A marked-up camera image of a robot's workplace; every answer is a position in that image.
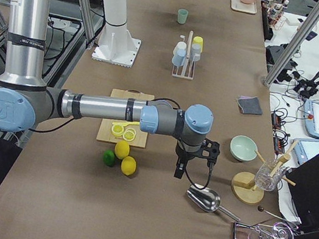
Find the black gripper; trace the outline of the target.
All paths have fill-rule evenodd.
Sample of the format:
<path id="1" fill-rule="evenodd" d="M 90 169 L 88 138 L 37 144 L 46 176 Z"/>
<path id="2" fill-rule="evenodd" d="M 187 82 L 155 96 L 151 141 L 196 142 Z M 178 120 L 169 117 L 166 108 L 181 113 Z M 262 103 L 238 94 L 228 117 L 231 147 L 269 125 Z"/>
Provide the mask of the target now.
<path id="1" fill-rule="evenodd" d="M 204 159 L 205 156 L 203 152 L 206 147 L 206 139 L 202 140 L 202 142 L 197 146 L 188 145 L 183 141 L 180 137 L 177 140 L 177 145 L 175 147 L 175 152 L 178 156 L 176 168 L 174 172 L 174 177 L 182 178 L 183 174 L 185 173 L 186 164 L 188 161 L 196 158 Z"/>

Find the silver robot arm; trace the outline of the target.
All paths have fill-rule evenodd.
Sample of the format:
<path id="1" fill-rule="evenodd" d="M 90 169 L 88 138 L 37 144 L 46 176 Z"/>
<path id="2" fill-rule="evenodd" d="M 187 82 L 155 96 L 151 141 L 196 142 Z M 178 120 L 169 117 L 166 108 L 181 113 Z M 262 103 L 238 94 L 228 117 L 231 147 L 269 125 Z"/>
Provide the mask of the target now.
<path id="1" fill-rule="evenodd" d="M 175 177 L 207 150 L 213 114 L 201 104 L 173 109 L 162 101 L 87 96 L 49 88 L 43 79 L 50 0 L 10 0 L 5 71 L 0 75 L 0 129 L 34 130 L 53 118 L 139 122 L 143 132 L 177 139 Z"/>

